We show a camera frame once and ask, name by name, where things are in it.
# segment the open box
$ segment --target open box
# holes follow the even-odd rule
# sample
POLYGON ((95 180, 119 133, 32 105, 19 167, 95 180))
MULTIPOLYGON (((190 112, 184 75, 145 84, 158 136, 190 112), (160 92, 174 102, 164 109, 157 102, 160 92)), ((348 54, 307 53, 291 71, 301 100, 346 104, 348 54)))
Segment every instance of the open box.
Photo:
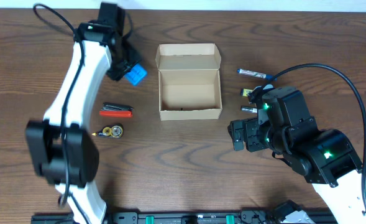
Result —
POLYGON ((161 44, 155 60, 162 121, 219 118, 221 56, 216 44, 161 44))

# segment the green led indicator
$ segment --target green led indicator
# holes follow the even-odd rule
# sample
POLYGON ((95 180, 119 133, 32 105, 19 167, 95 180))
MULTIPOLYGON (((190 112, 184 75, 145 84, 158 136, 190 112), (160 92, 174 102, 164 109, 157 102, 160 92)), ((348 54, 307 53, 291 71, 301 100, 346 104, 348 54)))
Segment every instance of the green led indicator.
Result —
POLYGON ((330 152, 325 152, 324 156, 326 159, 328 159, 328 158, 332 157, 333 155, 330 152))

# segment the wood grain surface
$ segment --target wood grain surface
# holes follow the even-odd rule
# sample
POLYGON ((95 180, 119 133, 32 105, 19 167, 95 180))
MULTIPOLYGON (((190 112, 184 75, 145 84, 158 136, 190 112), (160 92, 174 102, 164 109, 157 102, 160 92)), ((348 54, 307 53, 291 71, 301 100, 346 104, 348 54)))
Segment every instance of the wood grain surface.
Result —
MULTIPOLYGON (((77 27, 97 10, 59 10, 77 27)), ((53 15, 50 22, 66 27, 53 15)), ((275 74, 301 63, 326 63, 347 74, 366 105, 366 14, 320 12, 129 11, 132 44, 148 76, 138 86, 104 78, 90 131, 121 122, 120 140, 94 138, 100 151, 96 176, 107 203, 148 211, 271 208, 286 199, 305 207, 325 203, 270 150, 234 152, 227 125, 253 115, 240 112, 241 88, 263 83, 237 68, 275 74), (218 120, 160 121, 158 44, 216 43, 221 54, 223 111, 218 120), (102 102, 135 108, 132 119, 102 118, 102 102)), ((57 208, 58 193, 34 174, 24 137, 29 119, 41 119, 70 65, 70 32, 54 31, 29 9, 0 9, 0 223, 29 223, 34 213, 57 208)), ((337 128, 362 155, 363 130, 357 102, 346 83, 330 72, 306 69, 278 79, 306 98, 321 129, 337 128)))

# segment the green battery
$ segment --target green battery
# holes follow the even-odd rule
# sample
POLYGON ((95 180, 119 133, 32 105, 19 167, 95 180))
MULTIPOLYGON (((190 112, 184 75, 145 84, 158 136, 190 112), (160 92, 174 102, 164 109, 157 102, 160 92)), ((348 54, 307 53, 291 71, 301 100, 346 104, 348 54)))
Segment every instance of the green battery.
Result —
POLYGON ((240 90, 240 95, 241 96, 249 96, 249 93, 252 93, 253 90, 250 90, 250 89, 241 89, 240 90))

